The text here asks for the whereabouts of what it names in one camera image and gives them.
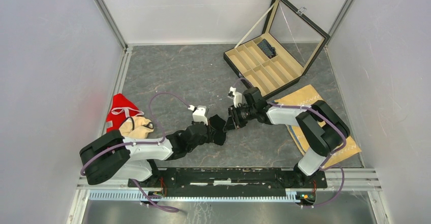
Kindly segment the black compartment box glass lid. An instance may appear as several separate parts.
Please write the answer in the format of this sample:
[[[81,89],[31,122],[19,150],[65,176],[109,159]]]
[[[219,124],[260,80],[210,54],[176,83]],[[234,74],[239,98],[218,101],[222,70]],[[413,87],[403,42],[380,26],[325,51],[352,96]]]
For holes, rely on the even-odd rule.
[[[268,10],[224,60],[247,87],[268,99],[296,84],[326,46],[330,35],[288,0],[271,0]]]

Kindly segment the blue striped boxer shorts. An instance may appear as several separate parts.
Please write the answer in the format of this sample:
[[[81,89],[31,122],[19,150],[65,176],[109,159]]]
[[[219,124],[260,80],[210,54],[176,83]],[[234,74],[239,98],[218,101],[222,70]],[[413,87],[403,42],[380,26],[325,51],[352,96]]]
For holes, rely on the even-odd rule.
[[[274,47],[271,46],[271,44],[266,40],[263,39],[260,41],[257,46],[262,50],[262,52],[268,57],[273,58],[276,56],[276,50]]]

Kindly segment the black underwear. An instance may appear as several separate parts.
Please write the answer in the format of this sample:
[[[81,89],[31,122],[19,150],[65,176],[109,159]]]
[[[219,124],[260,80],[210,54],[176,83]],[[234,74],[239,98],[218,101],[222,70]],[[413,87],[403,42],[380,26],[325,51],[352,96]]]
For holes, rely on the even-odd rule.
[[[209,142],[219,146],[223,146],[226,142],[226,132],[224,126],[226,121],[217,114],[210,117],[208,120]]]

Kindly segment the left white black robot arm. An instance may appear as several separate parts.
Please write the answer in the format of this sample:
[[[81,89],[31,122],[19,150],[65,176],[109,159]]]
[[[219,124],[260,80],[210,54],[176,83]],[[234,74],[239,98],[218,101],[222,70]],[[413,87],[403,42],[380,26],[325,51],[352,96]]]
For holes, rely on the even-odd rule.
[[[83,164],[80,174],[89,185],[127,178],[154,187],[159,183],[160,174],[153,160],[176,160],[198,146],[207,143],[222,146],[225,141],[226,133],[221,127],[202,122],[157,139],[135,139],[112,130],[80,150]]]

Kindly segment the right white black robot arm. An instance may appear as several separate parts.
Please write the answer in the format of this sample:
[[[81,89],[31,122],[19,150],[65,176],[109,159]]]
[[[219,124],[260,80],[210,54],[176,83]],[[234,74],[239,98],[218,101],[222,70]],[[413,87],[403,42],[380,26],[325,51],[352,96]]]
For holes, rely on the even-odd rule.
[[[268,125],[297,126],[309,144],[303,158],[295,165],[294,182],[307,187],[314,181],[314,174],[329,160],[340,146],[347,144],[350,130],[343,120],[323,100],[310,106],[290,106],[268,102],[257,87],[243,93],[230,87],[228,97],[233,100],[229,107],[225,131],[245,127],[251,120]]]

